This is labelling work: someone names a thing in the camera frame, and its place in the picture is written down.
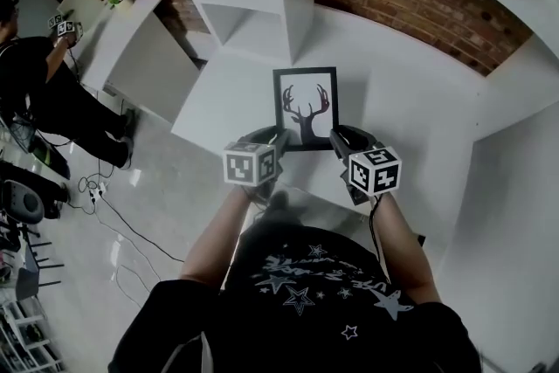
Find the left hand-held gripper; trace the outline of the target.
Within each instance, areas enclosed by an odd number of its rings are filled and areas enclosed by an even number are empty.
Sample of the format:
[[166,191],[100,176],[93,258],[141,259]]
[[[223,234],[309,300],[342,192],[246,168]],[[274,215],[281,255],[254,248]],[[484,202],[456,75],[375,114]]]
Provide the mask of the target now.
[[288,129],[269,126],[231,142],[223,151],[224,181],[239,186],[254,203],[267,204],[282,172],[280,158],[290,137]]

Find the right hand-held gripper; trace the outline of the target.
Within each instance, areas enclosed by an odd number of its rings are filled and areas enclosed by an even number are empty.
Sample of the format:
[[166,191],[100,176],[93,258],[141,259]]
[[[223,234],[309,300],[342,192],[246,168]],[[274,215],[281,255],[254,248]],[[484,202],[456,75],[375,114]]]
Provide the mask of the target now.
[[402,159],[392,147],[376,149],[378,140],[374,135],[346,125],[332,129],[329,141],[337,158],[347,164],[341,178],[353,205],[399,189]]

